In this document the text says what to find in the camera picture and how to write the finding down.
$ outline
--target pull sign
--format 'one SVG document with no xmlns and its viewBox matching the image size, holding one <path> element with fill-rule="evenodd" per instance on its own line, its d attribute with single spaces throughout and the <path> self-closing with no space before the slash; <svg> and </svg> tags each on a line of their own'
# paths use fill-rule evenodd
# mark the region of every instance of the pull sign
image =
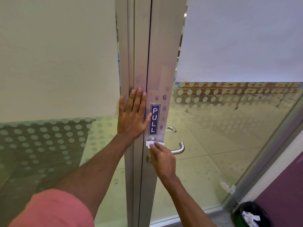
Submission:
<svg viewBox="0 0 303 227">
<path fill-rule="evenodd" d="M 151 106 L 151 122 L 149 124 L 149 135 L 156 135 L 158 131 L 159 114 L 161 104 Z"/>
</svg>

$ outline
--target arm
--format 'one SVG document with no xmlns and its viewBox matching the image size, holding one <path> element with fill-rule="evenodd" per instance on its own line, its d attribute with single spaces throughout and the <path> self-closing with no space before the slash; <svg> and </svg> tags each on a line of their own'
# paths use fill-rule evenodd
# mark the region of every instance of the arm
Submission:
<svg viewBox="0 0 303 227">
<path fill-rule="evenodd" d="M 117 135 L 104 149 L 66 176 L 55 187 L 80 199 L 88 207 L 93 218 L 108 190 L 121 157 L 150 122 L 151 113 L 142 123 L 145 104 L 146 92 L 142 94 L 141 88 L 131 91 L 125 112 L 124 98 L 120 97 Z"/>
<path fill-rule="evenodd" d="M 172 197 L 184 227 L 216 227 L 182 186 L 176 176 L 176 158 L 165 146 L 150 145 L 152 164 L 164 187 Z"/>
</svg>

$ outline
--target trash bin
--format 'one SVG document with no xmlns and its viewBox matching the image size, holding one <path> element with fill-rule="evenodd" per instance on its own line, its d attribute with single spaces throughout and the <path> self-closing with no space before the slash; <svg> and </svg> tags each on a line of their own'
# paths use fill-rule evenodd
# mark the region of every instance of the trash bin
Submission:
<svg viewBox="0 0 303 227">
<path fill-rule="evenodd" d="M 236 227 L 250 227 L 250 225 L 248 225 L 242 215 L 243 211 L 259 216 L 260 221 L 255 221 L 255 223 L 257 223 L 259 227 L 273 227 L 271 220 L 269 219 L 265 211 L 256 203 L 244 202 L 239 206 L 238 210 L 239 212 L 235 217 Z"/>
</svg>

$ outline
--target pink sleeve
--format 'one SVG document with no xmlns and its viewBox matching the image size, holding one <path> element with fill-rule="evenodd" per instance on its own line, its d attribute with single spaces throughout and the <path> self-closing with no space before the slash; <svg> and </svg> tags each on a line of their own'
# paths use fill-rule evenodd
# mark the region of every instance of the pink sleeve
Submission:
<svg viewBox="0 0 303 227">
<path fill-rule="evenodd" d="M 9 225 L 17 226 L 94 227 L 95 224 L 89 209 L 78 198 L 65 191 L 49 189 L 32 196 Z"/>
</svg>

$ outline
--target finger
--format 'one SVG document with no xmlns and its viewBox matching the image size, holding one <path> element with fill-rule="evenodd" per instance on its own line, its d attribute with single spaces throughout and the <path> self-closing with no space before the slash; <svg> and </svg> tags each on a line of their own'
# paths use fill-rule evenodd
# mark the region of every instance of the finger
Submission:
<svg viewBox="0 0 303 227">
<path fill-rule="evenodd" d="M 161 153 L 161 150 L 159 150 L 159 149 L 158 149 L 157 147 L 155 147 L 153 144 L 150 144 L 149 147 L 150 147 L 151 151 L 152 151 L 156 156 L 158 156 L 158 154 Z"/>
<path fill-rule="evenodd" d="M 157 147 L 157 149 L 163 151 L 163 152 L 171 152 L 169 149 L 167 149 L 165 146 L 159 144 L 159 143 L 154 143 L 154 145 Z"/>
<path fill-rule="evenodd" d="M 137 113 L 138 112 L 138 108 L 140 105 L 140 100 L 141 100 L 141 95 L 142 95 L 142 88 L 138 87 L 137 91 L 136 91 L 136 98 L 134 99 L 134 106 L 132 111 Z"/>
<path fill-rule="evenodd" d="M 146 92 L 143 92 L 142 97 L 141 97 L 140 108 L 139 108 L 139 111 L 138 111 L 138 114 L 142 115 L 142 117 L 143 117 L 144 111 L 145 111 L 146 98 L 147 98 L 147 94 L 146 94 Z"/>
<path fill-rule="evenodd" d="M 136 90 L 133 89 L 131 90 L 131 93 L 129 94 L 129 98 L 127 100 L 127 104 L 126 104 L 126 112 L 130 113 L 133 103 L 134 103 L 134 94 L 135 94 Z"/>
<path fill-rule="evenodd" d="M 152 118 L 152 113 L 150 112 L 145 121 L 143 122 L 143 129 L 145 130 L 147 128 L 147 126 L 149 125 L 150 121 L 151 121 L 151 118 Z"/>
<path fill-rule="evenodd" d="M 153 152 L 152 149 L 149 149 L 149 151 L 151 153 L 151 160 L 152 160 L 152 162 L 154 162 L 157 159 L 156 154 Z"/>
<path fill-rule="evenodd" d="M 124 97 L 121 96 L 119 99 L 119 116 L 123 115 L 124 113 Z"/>
</svg>

